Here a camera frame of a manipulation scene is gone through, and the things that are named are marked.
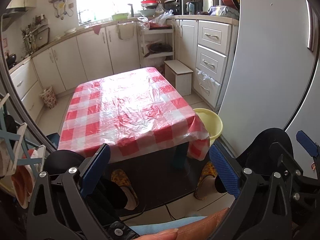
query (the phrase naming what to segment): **yellow plastic basin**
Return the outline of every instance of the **yellow plastic basin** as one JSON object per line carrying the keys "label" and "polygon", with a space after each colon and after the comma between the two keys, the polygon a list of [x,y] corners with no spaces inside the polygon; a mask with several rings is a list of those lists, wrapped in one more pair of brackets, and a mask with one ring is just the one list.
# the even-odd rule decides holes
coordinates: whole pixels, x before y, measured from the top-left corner
{"label": "yellow plastic basin", "polygon": [[223,129],[221,118],[215,112],[205,108],[195,108],[193,110],[200,117],[205,128],[209,132],[210,145],[212,145],[215,139],[220,136]]}

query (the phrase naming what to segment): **plastic tablecloth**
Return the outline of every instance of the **plastic tablecloth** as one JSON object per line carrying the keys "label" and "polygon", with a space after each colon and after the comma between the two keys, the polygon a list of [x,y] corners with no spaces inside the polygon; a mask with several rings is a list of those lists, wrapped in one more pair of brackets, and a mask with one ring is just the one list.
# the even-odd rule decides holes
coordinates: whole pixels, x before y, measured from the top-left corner
{"label": "plastic tablecloth", "polygon": [[191,106],[152,67],[79,85],[70,102],[58,149],[84,157],[103,143],[118,162],[185,142],[203,160],[209,133]]}

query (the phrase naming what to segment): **kitchen countertop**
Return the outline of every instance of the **kitchen countertop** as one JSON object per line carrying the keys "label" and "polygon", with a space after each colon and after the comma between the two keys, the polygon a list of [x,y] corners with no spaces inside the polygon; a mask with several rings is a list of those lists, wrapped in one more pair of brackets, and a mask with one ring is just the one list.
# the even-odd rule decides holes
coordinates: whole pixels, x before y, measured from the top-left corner
{"label": "kitchen countertop", "polygon": [[[233,18],[228,18],[228,17],[221,17],[221,16],[211,16],[211,15],[174,15],[171,16],[169,19],[184,19],[184,20],[202,20],[202,21],[212,21],[212,22],[220,22],[220,23],[226,23],[226,24],[232,24],[232,25],[239,25],[239,21]],[[107,26],[111,26],[111,25],[115,25],[118,23],[127,23],[127,22],[136,22],[138,21],[138,18],[128,18],[125,20],[120,20],[120,21],[109,21],[109,22],[105,22],[100,24],[101,28],[102,27],[107,27]],[[36,55],[40,54],[41,52],[45,51],[46,49],[62,42],[65,41],[67,39],[70,39],[74,36],[77,36],[81,33],[85,33],[85,32],[89,32],[92,31],[93,29],[91,28],[91,26],[89,26],[88,28],[82,28],[74,33],[70,33],[67,35],[62,36],[59,40],[54,40],[52,42],[50,42],[49,44],[47,44],[46,46],[44,46],[43,48],[37,50],[35,53],[33,53],[32,55],[30,55],[29,57],[25,58],[24,60],[22,60],[21,62],[19,62],[17,65],[15,65],[12,69],[9,70],[9,74],[11,74],[12,72],[14,72],[15,70],[17,70],[20,66],[22,66],[25,62],[27,62],[28,60],[30,60],[31,58],[35,57]]]}

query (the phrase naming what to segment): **green bowl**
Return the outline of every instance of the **green bowl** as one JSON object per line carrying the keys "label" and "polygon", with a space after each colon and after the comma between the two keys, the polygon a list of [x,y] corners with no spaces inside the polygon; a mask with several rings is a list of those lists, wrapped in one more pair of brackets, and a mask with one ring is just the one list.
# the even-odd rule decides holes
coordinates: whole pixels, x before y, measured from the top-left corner
{"label": "green bowl", "polygon": [[117,13],[112,16],[114,21],[123,20],[128,18],[129,13]]}

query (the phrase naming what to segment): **finger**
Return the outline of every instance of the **finger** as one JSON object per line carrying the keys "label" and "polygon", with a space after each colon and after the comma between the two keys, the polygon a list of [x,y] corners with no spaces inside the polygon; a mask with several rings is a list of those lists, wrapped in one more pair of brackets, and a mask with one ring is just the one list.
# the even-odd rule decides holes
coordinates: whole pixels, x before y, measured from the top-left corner
{"label": "finger", "polygon": [[168,229],[153,235],[140,236],[137,240],[175,240],[178,236],[178,228]]}

